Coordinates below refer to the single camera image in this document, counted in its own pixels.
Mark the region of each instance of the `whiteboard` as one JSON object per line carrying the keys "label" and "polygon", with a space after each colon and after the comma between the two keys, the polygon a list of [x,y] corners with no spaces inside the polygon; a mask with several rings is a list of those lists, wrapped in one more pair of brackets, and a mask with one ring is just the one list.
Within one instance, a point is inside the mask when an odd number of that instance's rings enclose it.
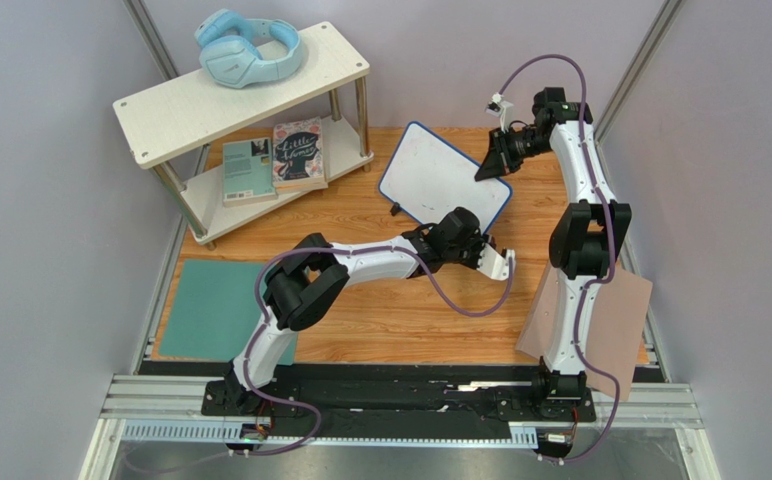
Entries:
{"label": "whiteboard", "polygon": [[478,167],[424,125],[410,122],[378,188],[420,224],[439,223],[448,212],[463,207],[478,217],[486,233],[510,201],[513,189],[498,178],[476,182]]}

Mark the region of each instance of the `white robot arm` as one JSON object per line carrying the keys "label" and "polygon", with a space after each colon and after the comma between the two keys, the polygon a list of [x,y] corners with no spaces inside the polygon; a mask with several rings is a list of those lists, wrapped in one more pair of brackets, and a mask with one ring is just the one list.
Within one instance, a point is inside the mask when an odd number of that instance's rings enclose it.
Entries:
{"label": "white robot arm", "polygon": [[[619,252],[631,221],[631,208],[617,202],[605,181],[593,142],[589,107],[584,105],[585,111],[579,112],[582,105],[567,102],[563,88],[546,88],[534,97],[534,122],[517,131],[510,128],[517,123],[509,121],[512,106],[496,94],[487,107],[488,112],[508,120],[490,132],[489,152],[475,179],[509,175],[519,170],[523,159],[550,150],[558,158],[569,205],[549,241],[549,259],[556,268],[558,304],[552,340],[541,358],[535,383],[541,398],[557,404],[577,404],[586,388],[586,369],[576,351],[576,341],[581,351],[586,352],[590,319],[601,287],[596,279],[604,277],[610,263],[616,261],[616,257],[611,259],[611,252]],[[612,225],[606,225],[603,203],[610,210]],[[591,222],[598,223],[602,231],[590,231]],[[608,228],[614,233],[613,249],[608,248]]]}
{"label": "white robot arm", "polygon": [[[232,361],[238,382],[245,390],[270,383],[277,362],[298,332],[319,321],[346,287],[412,278],[424,275],[425,269],[436,272],[445,263],[460,263],[494,280],[507,280],[515,266],[514,252],[500,255],[478,225],[474,214],[457,208],[439,224],[383,242],[328,244],[320,234],[308,236],[295,248],[303,253],[280,260],[265,277],[268,318],[265,321],[262,314],[247,347]],[[331,252],[307,255],[307,248]],[[311,282],[310,270],[320,272]]]}

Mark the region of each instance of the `gray wall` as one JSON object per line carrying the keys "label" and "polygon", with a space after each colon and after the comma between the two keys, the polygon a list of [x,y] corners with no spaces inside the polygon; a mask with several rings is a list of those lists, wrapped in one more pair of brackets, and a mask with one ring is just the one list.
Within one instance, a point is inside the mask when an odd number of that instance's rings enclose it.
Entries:
{"label": "gray wall", "polygon": [[111,104],[159,81],[119,1],[0,1],[0,478],[75,478],[137,350],[177,215]]}
{"label": "gray wall", "polygon": [[[193,33],[219,8],[250,18],[281,18],[298,28],[329,20],[371,63],[370,119],[374,126],[487,126],[484,106],[526,60],[544,53],[572,56],[590,79],[594,114],[604,110],[637,51],[661,0],[145,0],[181,73],[200,68]],[[530,116],[544,86],[577,97],[578,79],[558,61],[531,67],[508,89],[517,117]],[[353,113],[353,88],[342,90]],[[329,112],[323,98],[279,115]]]}
{"label": "gray wall", "polygon": [[603,150],[723,478],[772,478],[772,2],[688,1]]}

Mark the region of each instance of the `book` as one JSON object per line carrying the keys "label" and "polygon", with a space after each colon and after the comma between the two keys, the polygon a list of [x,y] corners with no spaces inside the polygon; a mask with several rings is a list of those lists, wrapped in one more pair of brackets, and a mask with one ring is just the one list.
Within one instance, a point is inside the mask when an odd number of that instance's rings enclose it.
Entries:
{"label": "book", "polygon": [[223,144],[223,206],[276,200],[271,173],[271,139]]}
{"label": "book", "polygon": [[273,183],[277,192],[327,188],[319,117],[274,127]]}

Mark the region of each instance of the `headphones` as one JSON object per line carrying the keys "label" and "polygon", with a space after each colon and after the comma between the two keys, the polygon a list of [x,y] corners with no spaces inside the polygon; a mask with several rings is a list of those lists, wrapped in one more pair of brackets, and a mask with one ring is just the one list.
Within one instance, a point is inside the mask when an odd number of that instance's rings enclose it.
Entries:
{"label": "headphones", "polygon": [[[285,45],[288,54],[278,60],[262,60],[252,43],[254,37],[274,38]],[[200,65],[215,82],[227,87],[280,80],[303,62],[300,35],[282,20],[247,20],[224,8],[207,18],[194,38],[202,49]]]}

